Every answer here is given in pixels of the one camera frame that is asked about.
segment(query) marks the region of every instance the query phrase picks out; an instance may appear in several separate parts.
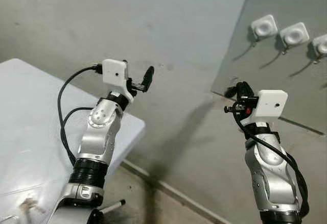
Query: white button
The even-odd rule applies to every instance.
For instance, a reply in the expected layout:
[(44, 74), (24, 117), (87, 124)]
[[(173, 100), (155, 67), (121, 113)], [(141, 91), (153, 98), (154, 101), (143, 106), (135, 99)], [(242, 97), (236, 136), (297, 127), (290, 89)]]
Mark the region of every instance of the white button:
[(288, 45), (296, 45), (301, 43), (303, 40), (303, 31), (301, 29), (293, 29), (288, 32), (285, 37), (284, 41)]
[(321, 55), (327, 55), (327, 42), (318, 44), (317, 51)]
[(269, 36), (272, 33), (272, 24), (269, 21), (263, 21), (254, 29), (255, 34), (259, 37)]

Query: white table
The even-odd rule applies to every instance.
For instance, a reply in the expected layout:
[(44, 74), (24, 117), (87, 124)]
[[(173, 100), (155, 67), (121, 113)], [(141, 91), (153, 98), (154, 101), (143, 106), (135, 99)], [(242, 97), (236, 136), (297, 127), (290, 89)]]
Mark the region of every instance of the white table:
[[(33, 197), (46, 210), (44, 214), (31, 211), (33, 224), (42, 223), (72, 172), (59, 133), (56, 102), (62, 84), (62, 80), (19, 59), (0, 64), (0, 220), (17, 215), (20, 223), (25, 223), (18, 207), (27, 197)], [(94, 107), (97, 101), (98, 97), (68, 85), (62, 97), (63, 114), (75, 107)], [(67, 122), (73, 153), (78, 149), (88, 114), (78, 111)], [(124, 114), (107, 180), (144, 132), (142, 120)]]

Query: gray wall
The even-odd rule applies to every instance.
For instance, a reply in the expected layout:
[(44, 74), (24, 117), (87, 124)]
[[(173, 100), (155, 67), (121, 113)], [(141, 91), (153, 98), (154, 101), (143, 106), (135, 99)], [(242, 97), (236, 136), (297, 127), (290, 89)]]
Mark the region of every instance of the gray wall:
[[(243, 135), (223, 113), (230, 102), (210, 93), (243, 2), (0, 0), (0, 60), (18, 57), (61, 78), (107, 57), (127, 59), (132, 77), (154, 65), (153, 86), (131, 109), (147, 134), (129, 160), (233, 223), (259, 223)], [(74, 84), (105, 92), (93, 74)], [(276, 126), (307, 177), (304, 223), (325, 223), (325, 137)]]

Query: silver robotic arm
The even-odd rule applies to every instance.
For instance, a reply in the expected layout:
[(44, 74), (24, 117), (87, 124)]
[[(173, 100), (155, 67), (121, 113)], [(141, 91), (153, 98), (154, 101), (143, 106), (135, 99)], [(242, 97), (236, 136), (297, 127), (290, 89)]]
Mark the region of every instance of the silver robotic arm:
[(103, 186), (111, 162), (115, 137), (121, 126), (123, 111), (133, 102), (137, 91), (146, 92), (152, 82), (150, 67), (141, 84), (128, 77), (126, 61), (106, 59), (102, 62), (103, 82), (110, 93), (101, 98), (87, 119), (87, 129), (76, 156), (74, 171), (54, 208), (49, 224), (98, 224), (103, 213)]
[(281, 147), (278, 133), (269, 127), (281, 115), (288, 95), (261, 90), (254, 96), (246, 82), (230, 87), (225, 96), (235, 94), (237, 101), (225, 107), (225, 112), (233, 113), (245, 133), (245, 161), (261, 220), (263, 224), (300, 224), (309, 212), (307, 186), (295, 160)]

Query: metal panel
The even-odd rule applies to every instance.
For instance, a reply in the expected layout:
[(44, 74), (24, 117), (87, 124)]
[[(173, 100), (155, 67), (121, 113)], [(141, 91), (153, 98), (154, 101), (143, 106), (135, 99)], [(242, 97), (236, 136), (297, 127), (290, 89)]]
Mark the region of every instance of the metal panel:
[(278, 36), (250, 47), (251, 22), (268, 14), (279, 30), (301, 21), (311, 40), (327, 33), (327, 0), (246, 0), (212, 92), (223, 94), (238, 80), (247, 81), (254, 90), (282, 89), (289, 94), (284, 119), (326, 133), (327, 61), (313, 64), (309, 42), (281, 55)]

